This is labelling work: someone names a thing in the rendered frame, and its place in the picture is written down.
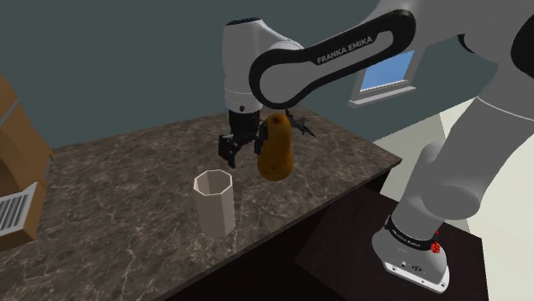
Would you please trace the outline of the dark robot stand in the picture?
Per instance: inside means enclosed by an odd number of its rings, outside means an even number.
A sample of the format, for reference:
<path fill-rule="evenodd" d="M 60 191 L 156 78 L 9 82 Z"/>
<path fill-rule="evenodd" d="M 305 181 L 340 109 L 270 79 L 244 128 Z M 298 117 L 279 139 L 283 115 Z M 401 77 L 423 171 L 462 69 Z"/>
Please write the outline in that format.
<path fill-rule="evenodd" d="M 444 293 L 385 270 L 371 237 L 396 205 L 365 187 L 333 202 L 296 262 L 347 301 L 490 301 L 482 240 L 447 223 L 439 228 L 450 269 Z"/>

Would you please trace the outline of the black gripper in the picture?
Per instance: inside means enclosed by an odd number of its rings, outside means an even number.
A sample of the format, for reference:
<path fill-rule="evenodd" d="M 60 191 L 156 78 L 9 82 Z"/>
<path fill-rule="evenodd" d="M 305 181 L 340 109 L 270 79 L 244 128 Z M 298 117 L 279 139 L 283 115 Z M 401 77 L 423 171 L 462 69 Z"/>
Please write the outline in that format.
<path fill-rule="evenodd" d="M 254 140 L 254 153 L 260 155 L 264 142 L 269 138 L 268 123 L 260 120 L 260 112 L 236 113 L 228 112 L 230 133 L 220 135 L 218 140 L 218 155 L 224 159 L 231 168 L 235 168 L 235 155 L 241 145 Z"/>

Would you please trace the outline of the grey framed window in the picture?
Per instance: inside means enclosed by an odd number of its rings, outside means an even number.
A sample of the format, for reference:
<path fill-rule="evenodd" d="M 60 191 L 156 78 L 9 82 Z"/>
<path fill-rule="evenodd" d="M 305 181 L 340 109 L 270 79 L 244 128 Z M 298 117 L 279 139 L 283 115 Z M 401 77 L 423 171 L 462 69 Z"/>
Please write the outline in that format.
<path fill-rule="evenodd" d="M 415 91 L 412 82 L 423 54 L 406 51 L 358 71 L 348 106 L 357 109 Z"/>

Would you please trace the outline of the beige octagonal cup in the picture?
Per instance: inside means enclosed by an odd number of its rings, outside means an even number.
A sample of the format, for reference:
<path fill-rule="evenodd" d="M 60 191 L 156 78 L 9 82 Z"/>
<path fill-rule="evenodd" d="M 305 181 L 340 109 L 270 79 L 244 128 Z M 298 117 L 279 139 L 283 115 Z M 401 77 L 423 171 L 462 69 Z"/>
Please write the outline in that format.
<path fill-rule="evenodd" d="M 221 169 L 204 171 L 194 179 L 193 196 L 203 234 L 226 237 L 235 227 L 232 175 Z"/>

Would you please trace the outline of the brown potato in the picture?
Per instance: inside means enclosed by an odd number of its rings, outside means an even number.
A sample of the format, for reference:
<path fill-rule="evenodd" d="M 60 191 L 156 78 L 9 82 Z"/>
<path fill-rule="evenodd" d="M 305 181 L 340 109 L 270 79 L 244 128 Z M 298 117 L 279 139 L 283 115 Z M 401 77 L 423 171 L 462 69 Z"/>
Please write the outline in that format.
<path fill-rule="evenodd" d="M 259 173 L 269 181 L 286 179 L 293 170 L 291 151 L 292 127 L 284 114 L 270 115 L 266 120 L 268 138 L 257 157 Z"/>

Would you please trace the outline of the brown cabinet with white grille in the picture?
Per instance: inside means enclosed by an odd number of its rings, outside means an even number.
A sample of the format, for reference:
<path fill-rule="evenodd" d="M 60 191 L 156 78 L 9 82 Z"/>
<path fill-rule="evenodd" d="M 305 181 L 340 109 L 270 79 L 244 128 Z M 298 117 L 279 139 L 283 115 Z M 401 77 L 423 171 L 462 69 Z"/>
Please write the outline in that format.
<path fill-rule="evenodd" d="M 0 74 L 0 252 L 35 240 L 54 160 Z"/>

